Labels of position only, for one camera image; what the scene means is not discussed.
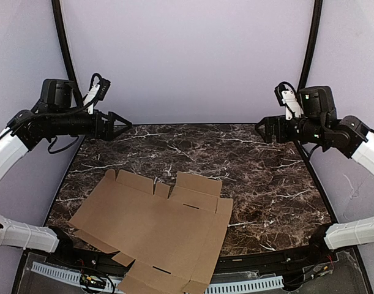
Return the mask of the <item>brown cardboard box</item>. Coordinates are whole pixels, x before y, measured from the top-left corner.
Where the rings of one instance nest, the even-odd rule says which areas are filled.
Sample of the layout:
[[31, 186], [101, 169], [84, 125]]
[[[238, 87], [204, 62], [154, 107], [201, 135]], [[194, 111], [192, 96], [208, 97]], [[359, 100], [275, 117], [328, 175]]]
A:
[[108, 170], [69, 225], [123, 266], [210, 284], [233, 209], [221, 190], [220, 181], [189, 173], [178, 172], [170, 187]]

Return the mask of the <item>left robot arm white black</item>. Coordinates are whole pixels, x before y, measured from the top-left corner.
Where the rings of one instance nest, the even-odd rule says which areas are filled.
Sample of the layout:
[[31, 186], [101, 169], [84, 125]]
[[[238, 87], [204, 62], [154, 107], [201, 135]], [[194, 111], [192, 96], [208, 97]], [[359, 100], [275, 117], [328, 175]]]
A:
[[[48, 152], [60, 136], [78, 140], [89, 138], [112, 141], [132, 128], [132, 123], [110, 111], [95, 109], [109, 88], [110, 81], [95, 73], [88, 93], [72, 106], [72, 97], [78, 92], [73, 81], [46, 79], [40, 99], [30, 110], [18, 112], [0, 134], [0, 181], [7, 172], [42, 140], [49, 142]], [[38, 227], [0, 215], [0, 246], [34, 249], [54, 253], [69, 246], [70, 238], [56, 227]]]

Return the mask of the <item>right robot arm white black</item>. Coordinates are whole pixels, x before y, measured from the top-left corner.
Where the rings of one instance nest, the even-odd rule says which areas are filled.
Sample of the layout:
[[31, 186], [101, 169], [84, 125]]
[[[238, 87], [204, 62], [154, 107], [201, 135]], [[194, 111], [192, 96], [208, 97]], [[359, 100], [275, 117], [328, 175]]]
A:
[[[374, 130], [352, 115], [339, 119], [329, 86], [294, 91], [289, 83], [281, 82], [274, 93], [285, 114], [266, 116], [255, 125], [264, 142], [313, 143], [323, 151], [335, 148], [374, 176]], [[374, 216], [322, 225], [309, 241], [319, 251], [368, 243], [374, 243]]]

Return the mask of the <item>right small circuit board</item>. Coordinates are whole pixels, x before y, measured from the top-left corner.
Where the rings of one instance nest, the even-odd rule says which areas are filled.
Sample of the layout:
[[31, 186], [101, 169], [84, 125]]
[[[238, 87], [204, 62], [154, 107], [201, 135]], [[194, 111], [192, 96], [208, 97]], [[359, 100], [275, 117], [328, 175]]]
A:
[[319, 268], [314, 268], [313, 270], [311, 270], [311, 272], [304, 274], [304, 280], [309, 281], [309, 280], [317, 279], [318, 277], [325, 276], [327, 274], [332, 274], [333, 270], [334, 270], [333, 265], [323, 265]]

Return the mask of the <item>small circuit board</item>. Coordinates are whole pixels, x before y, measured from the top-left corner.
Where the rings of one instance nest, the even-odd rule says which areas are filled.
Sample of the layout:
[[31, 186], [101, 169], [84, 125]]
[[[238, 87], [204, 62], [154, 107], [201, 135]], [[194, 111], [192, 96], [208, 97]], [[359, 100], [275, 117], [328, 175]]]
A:
[[82, 274], [79, 283], [84, 288], [104, 290], [107, 287], [106, 279], [94, 275]]
[[318, 277], [325, 276], [327, 274], [332, 274], [333, 270], [334, 270], [333, 265], [323, 265], [319, 268], [314, 268], [313, 270], [311, 270], [311, 272], [304, 274], [304, 280], [309, 281], [309, 280], [317, 279]]

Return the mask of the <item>left small circuit board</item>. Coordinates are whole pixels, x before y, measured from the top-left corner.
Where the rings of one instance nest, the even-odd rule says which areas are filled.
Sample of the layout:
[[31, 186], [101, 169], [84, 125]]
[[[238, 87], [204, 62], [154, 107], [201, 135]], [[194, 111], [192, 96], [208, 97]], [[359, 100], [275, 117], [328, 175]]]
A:
[[79, 283], [84, 288], [104, 290], [107, 287], [106, 279], [94, 275], [82, 274]]

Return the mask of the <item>left black frame post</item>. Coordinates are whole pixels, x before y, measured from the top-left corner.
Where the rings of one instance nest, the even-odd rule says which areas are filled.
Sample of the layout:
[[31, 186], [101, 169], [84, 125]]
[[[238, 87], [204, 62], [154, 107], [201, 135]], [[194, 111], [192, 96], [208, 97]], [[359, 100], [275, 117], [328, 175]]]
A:
[[78, 86], [75, 70], [73, 67], [72, 57], [69, 50], [69, 44], [67, 41], [67, 34], [64, 26], [64, 19], [62, 16], [62, 7], [60, 0], [51, 0], [51, 6], [53, 11], [54, 24], [58, 35], [59, 47], [64, 62], [64, 67], [67, 73], [67, 77], [74, 83], [74, 98], [78, 106], [83, 105], [83, 96]]

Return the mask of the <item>black frame post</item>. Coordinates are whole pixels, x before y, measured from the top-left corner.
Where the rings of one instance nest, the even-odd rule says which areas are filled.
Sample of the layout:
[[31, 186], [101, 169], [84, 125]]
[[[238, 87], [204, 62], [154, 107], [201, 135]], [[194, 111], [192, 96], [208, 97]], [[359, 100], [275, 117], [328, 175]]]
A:
[[69, 50], [69, 44], [67, 41], [67, 34], [64, 26], [64, 19], [62, 16], [62, 7], [60, 0], [51, 0], [51, 6], [53, 11], [54, 24], [58, 35], [59, 47], [64, 62], [64, 67], [67, 73], [67, 77], [74, 83], [74, 98], [78, 106], [83, 105], [83, 96], [78, 86], [75, 70], [73, 67], [72, 57]]
[[305, 88], [307, 80], [310, 73], [310, 68], [312, 66], [313, 55], [315, 52], [316, 41], [318, 37], [318, 30], [320, 26], [321, 13], [323, 9], [323, 0], [315, 0], [313, 3], [312, 19], [310, 24], [309, 37], [307, 42], [307, 47], [305, 50], [304, 62], [302, 65], [302, 70], [299, 78], [299, 83], [297, 89]]

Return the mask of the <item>right black frame post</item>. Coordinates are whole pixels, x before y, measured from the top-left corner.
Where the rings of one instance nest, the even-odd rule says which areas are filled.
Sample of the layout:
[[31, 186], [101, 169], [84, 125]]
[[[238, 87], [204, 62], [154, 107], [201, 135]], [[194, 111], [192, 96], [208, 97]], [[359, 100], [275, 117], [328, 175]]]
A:
[[315, 52], [316, 41], [318, 37], [318, 30], [320, 26], [321, 13], [323, 9], [323, 0], [315, 0], [313, 3], [312, 19], [310, 24], [309, 37], [307, 42], [307, 47], [305, 50], [304, 62], [302, 65], [302, 70], [299, 78], [299, 83], [297, 89], [305, 88], [307, 80], [310, 73], [310, 68], [312, 66], [313, 55]]

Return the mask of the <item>black front frame rail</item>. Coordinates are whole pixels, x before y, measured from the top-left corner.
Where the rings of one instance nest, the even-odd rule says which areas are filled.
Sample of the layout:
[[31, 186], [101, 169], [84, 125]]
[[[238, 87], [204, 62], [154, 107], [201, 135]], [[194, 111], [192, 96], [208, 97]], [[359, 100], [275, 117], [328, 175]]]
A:
[[[303, 270], [312, 266], [307, 259], [308, 253], [308, 247], [302, 246], [260, 254], [219, 257], [214, 272], [215, 274], [225, 274], [257, 271], [260, 274], [301, 274]], [[73, 262], [82, 260], [85, 266], [111, 275], [126, 273], [131, 268], [131, 265], [123, 266], [112, 260], [113, 257], [113, 254], [77, 248], [73, 248], [71, 254]]]

